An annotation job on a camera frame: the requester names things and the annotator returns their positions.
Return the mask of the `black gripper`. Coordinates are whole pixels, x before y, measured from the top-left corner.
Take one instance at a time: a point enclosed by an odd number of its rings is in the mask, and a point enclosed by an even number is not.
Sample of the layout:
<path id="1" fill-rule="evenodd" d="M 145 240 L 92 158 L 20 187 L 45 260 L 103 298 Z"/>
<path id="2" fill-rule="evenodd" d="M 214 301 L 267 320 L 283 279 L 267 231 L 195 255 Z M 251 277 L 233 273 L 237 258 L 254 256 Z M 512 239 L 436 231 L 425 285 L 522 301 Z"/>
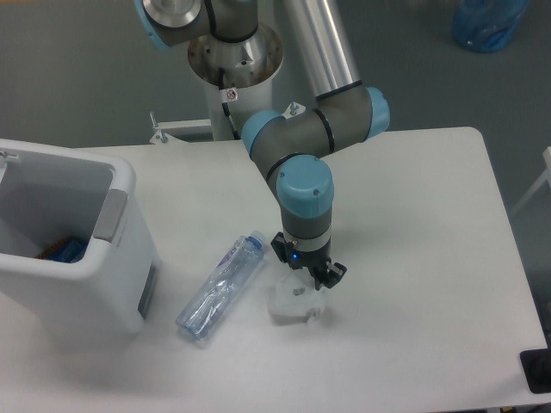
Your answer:
<path id="1" fill-rule="evenodd" d="M 279 231 L 271 240 L 270 245 L 279 261 L 287 263 L 291 269 L 310 269 L 316 291 L 319 291 L 321 287 L 333 288 L 347 272 L 347 268 L 343 264 L 331 262 L 330 241 L 313 251 L 297 250 L 292 243 L 285 240 L 283 233 Z"/>

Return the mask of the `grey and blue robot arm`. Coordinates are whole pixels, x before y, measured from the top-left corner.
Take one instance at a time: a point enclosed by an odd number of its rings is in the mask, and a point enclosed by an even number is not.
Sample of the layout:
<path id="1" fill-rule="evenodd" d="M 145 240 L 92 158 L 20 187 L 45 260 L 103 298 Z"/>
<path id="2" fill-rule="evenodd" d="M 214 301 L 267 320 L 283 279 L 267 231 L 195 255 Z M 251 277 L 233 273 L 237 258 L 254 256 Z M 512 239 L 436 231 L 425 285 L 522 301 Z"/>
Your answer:
<path id="1" fill-rule="evenodd" d="M 324 157 L 387 130 L 390 113 L 376 88 L 358 74 L 339 8 L 333 1 L 287 1 L 317 105 L 286 117 L 245 97 L 282 65 L 282 45 L 258 19 L 255 1 L 138 1 L 151 40 L 166 49 L 187 43 L 195 74 L 217 92 L 212 119 L 224 119 L 243 142 L 277 200 L 282 230 L 272 240 L 278 259 L 306 269 L 316 287 L 334 287 L 346 267 L 331 249 L 332 174 Z"/>

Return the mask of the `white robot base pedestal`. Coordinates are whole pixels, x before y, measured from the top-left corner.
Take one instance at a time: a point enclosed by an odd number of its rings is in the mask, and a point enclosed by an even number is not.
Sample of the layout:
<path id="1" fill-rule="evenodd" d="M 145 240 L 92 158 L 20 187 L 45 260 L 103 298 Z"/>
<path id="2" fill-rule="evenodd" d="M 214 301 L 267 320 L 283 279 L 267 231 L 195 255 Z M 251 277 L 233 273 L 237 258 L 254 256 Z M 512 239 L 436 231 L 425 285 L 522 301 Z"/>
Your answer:
<path id="1" fill-rule="evenodd" d="M 260 22 L 239 43 L 210 34 L 192 40 L 188 60 L 206 93 L 213 139 L 238 139 L 252 115 L 273 108 L 272 82 L 282 67 L 283 45 L 269 26 Z"/>

